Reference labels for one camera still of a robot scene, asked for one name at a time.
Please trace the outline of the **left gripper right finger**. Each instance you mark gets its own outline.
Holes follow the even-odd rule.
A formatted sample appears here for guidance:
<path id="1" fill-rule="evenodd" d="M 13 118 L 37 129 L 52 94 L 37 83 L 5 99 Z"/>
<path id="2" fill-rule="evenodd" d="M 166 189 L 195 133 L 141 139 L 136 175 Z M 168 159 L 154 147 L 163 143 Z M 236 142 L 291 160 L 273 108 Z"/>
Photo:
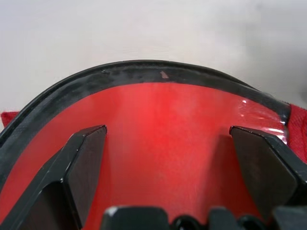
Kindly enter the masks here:
<path id="1" fill-rule="evenodd" d="M 307 165 L 276 135 L 241 126 L 229 130 L 244 183 L 264 220 L 278 206 L 307 203 Z"/>

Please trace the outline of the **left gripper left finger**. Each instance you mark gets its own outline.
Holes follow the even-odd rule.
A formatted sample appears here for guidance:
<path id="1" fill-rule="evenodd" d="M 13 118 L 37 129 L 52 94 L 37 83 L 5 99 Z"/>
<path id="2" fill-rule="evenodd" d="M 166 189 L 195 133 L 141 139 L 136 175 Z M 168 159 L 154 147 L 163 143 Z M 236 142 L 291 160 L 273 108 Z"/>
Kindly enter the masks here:
<path id="1" fill-rule="evenodd" d="M 98 186 L 105 125 L 74 133 L 38 171 L 2 221 L 2 230 L 80 230 Z"/>

